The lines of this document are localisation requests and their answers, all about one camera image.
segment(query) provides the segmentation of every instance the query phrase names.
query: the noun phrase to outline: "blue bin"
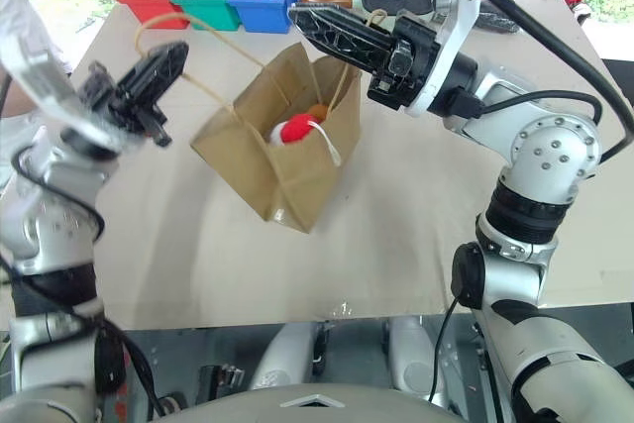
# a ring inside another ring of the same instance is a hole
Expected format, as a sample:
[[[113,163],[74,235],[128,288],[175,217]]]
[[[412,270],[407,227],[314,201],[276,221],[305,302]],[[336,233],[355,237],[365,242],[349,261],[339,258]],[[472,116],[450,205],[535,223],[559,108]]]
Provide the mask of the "blue bin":
[[[236,8],[247,32],[287,34],[288,7],[297,0],[227,0]]]

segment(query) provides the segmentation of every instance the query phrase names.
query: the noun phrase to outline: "red ball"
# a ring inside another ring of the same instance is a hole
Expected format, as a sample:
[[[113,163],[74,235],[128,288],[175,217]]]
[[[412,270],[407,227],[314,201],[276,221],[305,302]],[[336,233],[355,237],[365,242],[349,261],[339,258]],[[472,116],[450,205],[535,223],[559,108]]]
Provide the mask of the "red ball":
[[[281,128],[279,133],[281,140],[287,144],[304,139],[308,136],[311,129],[313,129],[313,127],[308,124],[309,121],[317,122],[313,116],[306,113],[296,114],[290,118],[284,127]]]

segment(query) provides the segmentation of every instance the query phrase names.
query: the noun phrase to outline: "white table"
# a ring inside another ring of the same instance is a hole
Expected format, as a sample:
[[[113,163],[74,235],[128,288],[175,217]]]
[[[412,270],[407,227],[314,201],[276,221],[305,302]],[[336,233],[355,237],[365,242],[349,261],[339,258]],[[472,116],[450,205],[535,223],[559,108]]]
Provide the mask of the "white table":
[[[561,0],[520,2],[607,74]],[[138,59],[137,27],[128,8],[117,6],[73,82],[94,59],[122,75]],[[294,31],[227,35],[264,62],[302,40]],[[175,39],[190,45],[186,71],[225,97],[235,97],[258,72],[205,32],[151,31],[143,44]],[[310,56],[320,55],[304,44]],[[464,51],[504,64],[539,88],[593,91],[523,33],[473,31]],[[362,102],[362,138],[305,235],[263,222],[190,148],[218,106],[177,81],[160,102],[172,145],[146,144],[122,157],[99,195],[107,228],[96,246],[96,272],[108,315],[124,328],[152,329],[442,312],[454,250],[475,238],[475,216],[488,205],[502,160],[449,133],[431,114],[412,119],[365,95]],[[622,133],[607,107],[604,116],[600,130],[609,146]],[[610,161],[582,187],[559,232],[544,306],[634,300],[626,247],[633,155],[630,149]],[[6,309],[2,315],[6,325]]]

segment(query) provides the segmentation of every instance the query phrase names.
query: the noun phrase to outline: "orange ball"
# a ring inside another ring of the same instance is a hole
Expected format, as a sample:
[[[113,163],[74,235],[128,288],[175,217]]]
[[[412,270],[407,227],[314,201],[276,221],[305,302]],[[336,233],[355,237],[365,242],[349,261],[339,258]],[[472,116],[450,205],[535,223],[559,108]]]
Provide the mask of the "orange ball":
[[[325,104],[317,103],[313,104],[306,113],[310,114],[314,117],[318,123],[326,120],[326,116],[328,116],[328,106]]]

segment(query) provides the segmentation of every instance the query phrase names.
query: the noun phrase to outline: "brown paper bag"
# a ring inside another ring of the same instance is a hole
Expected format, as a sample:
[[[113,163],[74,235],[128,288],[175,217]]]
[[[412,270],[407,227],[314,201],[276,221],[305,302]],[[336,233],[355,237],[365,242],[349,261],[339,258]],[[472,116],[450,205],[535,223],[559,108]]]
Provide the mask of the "brown paper bag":
[[[191,142],[262,218],[306,233],[319,218],[360,134],[361,73],[329,56],[319,58],[313,68],[302,44],[287,48],[242,92],[233,111],[217,112]],[[343,74],[340,92],[321,123],[341,156],[340,166],[314,129],[296,143],[267,143],[275,125],[305,112],[318,98],[330,104]]]

